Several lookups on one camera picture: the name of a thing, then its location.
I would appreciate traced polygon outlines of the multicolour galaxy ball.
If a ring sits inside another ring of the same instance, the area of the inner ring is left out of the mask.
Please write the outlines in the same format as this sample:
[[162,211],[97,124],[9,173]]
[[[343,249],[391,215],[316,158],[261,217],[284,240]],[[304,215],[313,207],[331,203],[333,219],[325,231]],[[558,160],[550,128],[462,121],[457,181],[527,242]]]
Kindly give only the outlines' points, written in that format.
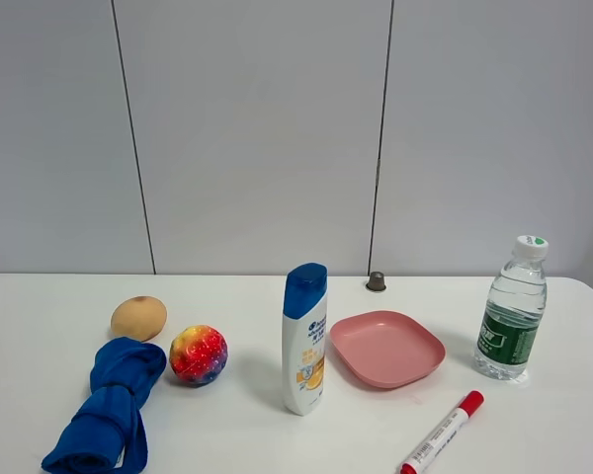
[[215,381],[226,366],[225,337],[208,325],[186,328],[171,343],[169,364],[174,374],[193,387]]

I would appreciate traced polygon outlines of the clear water bottle green label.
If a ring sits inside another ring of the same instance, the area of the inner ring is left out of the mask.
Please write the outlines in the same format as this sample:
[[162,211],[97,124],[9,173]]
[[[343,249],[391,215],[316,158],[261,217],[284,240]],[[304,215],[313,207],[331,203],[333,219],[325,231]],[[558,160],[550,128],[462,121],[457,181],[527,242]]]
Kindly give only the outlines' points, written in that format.
[[548,251],[546,239],[519,236],[511,259],[491,284],[474,350],[481,374],[514,380],[525,372],[547,305]]

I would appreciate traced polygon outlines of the red white marker pen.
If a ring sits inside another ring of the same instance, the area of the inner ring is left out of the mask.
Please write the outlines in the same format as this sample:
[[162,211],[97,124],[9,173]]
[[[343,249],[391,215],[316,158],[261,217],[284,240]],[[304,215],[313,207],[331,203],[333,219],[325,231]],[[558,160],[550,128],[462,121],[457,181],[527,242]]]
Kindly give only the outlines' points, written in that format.
[[473,390],[465,395],[450,414],[401,463],[400,473],[424,473],[483,402],[484,397],[479,391]]

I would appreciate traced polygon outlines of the pink square plastic plate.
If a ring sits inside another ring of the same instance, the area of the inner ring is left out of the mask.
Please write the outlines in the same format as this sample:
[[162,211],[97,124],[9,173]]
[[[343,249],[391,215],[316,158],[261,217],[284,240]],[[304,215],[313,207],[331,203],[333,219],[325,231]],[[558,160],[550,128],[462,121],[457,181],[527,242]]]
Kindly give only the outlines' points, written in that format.
[[446,358],[444,344],[409,316],[371,311],[336,322],[332,346],[349,370],[378,389],[414,383],[435,371]]

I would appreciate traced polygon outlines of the small brown coffee capsule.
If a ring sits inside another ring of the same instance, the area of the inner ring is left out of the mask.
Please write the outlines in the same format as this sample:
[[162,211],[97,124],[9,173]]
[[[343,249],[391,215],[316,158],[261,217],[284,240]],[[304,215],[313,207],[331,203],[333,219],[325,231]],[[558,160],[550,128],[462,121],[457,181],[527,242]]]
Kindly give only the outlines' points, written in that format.
[[373,292],[382,292],[386,290],[385,277],[382,272],[373,271],[369,275],[366,288]]

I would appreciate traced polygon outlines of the blue towel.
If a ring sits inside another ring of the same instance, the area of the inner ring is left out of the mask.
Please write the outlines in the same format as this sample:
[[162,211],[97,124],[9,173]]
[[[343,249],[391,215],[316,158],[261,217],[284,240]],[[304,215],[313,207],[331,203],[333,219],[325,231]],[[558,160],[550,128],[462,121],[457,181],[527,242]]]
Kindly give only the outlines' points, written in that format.
[[127,337],[105,343],[91,394],[42,460],[48,473],[139,473],[148,459],[140,409],[166,366],[162,349]]

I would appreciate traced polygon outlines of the white shampoo bottle blue cap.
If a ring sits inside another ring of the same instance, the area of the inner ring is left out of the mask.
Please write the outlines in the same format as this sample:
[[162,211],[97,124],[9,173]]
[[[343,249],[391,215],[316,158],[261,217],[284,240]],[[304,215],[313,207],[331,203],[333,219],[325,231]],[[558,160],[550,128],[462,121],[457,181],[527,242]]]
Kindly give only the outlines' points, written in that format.
[[282,323],[282,395],[305,416],[320,402],[325,368],[327,268],[307,263],[286,278]]

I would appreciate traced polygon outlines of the tan potato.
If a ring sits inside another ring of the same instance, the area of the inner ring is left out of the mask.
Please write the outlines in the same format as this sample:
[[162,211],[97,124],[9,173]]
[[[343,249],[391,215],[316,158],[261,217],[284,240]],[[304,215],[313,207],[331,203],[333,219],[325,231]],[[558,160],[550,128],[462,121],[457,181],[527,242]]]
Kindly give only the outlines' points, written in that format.
[[121,303],[111,317],[115,337],[128,337],[145,342],[156,337],[167,321],[167,309],[152,296],[136,296]]

